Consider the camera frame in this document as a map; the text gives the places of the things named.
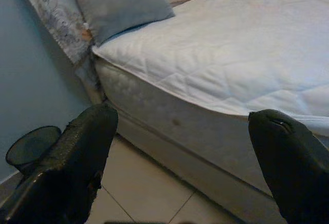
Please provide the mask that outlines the large ornament-print pillow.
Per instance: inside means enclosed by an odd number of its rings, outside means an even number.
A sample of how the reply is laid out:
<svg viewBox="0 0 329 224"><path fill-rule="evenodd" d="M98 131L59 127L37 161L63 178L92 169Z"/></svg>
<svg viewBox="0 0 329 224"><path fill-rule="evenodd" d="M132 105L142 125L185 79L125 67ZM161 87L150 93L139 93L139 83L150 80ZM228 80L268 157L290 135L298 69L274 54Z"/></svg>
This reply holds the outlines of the large ornament-print pillow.
<svg viewBox="0 0 329 224"><path fill-rule="evenodd" d="M66 54L92 103L105 100L91 51L93 37L76 0L28 0L44 27Z"/></svg>

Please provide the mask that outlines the plain grey cushion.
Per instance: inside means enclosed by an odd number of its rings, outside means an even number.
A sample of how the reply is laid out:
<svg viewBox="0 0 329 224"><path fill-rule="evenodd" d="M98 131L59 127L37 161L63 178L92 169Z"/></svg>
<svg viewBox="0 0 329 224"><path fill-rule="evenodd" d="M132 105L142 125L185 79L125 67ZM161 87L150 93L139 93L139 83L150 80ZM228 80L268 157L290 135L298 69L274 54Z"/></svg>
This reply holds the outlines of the plain grey cushion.
<svg viewBox="0 0 329 224"><path fill-rule="evenodd" d="M96 46L138 26L174 17L169 0L76 0Z"/></svg>

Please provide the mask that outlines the black mesh waste bin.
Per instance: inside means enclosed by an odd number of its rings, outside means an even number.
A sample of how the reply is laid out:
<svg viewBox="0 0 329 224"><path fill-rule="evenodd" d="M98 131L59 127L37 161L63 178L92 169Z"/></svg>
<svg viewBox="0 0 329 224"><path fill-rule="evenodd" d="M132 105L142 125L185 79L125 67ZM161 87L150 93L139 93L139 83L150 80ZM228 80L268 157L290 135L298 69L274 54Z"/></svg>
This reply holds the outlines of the black mesh waste bin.
<svg viewBox="0 0 329 224"><path fill-rule="evenodd" d="M29 175L41 156L48 151L61 136L56 126L42 126L20 137L6 153L6 162L22 175Z"/></svg>

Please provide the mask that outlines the white quilted mattress pad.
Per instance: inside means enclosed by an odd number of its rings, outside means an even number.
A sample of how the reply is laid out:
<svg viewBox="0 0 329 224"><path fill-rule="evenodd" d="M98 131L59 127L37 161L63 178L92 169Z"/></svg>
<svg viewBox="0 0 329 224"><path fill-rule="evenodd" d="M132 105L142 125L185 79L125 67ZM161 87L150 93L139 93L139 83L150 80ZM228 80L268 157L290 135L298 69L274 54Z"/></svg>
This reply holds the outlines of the white quilted mattress pad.
<svg viewBox="0 0 329 224"><path fill-rule="evenodd" d="M191 0L93 52L186 102L280 110L329 136L329 0Z"/></svg>

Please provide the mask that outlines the grey-white mattress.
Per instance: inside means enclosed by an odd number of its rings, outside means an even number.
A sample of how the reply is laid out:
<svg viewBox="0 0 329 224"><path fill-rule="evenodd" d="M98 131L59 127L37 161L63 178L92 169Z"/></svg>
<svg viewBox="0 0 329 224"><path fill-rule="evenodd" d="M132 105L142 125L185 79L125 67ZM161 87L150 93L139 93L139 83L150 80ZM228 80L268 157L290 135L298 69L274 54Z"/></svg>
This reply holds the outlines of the grey-white mattress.
<svg viewBox="0 0 329 224"><path fill-rule="evenodd" d="M181 100L105 60L95 67L108 100L142 127L222 168L257 163L245 117Z"/></svg>

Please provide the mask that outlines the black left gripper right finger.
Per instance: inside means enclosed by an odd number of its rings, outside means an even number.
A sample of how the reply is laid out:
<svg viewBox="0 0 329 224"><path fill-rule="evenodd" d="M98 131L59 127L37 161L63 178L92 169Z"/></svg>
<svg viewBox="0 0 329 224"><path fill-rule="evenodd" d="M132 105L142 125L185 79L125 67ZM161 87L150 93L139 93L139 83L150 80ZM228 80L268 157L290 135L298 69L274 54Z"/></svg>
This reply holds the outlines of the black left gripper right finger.
<svg viewBox="0 0 329 224"><path fill-rule="evenodd" d="M329 224L329 150L296 119L250 112L249 137L263 177L288 224Z"/></svg>

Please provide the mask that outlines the beige bed base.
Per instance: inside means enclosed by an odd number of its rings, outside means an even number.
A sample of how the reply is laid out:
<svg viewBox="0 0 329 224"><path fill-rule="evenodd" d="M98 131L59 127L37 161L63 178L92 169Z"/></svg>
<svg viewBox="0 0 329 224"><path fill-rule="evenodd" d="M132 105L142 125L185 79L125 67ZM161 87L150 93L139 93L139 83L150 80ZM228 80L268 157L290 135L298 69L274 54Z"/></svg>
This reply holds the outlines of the beige bed base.
<svg viewBox="0 0 329 224"><path fill-rule="evenodd" d="M188 149L124 115L119 116L118 133L247 224L286 224L272 197Z"/></svg>

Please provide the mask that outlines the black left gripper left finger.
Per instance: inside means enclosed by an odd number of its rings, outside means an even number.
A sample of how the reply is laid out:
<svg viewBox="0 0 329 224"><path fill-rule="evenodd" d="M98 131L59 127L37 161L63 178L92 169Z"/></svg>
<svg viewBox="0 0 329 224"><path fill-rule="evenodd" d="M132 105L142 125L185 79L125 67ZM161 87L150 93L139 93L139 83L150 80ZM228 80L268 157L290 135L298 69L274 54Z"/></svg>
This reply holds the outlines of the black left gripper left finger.
<svg viewBox="0 0 329 224"><path fill-rule="evenodd" d="M69 122L0 206L0 224L85 224L117 126L118 113L106 103Z"/></svg>

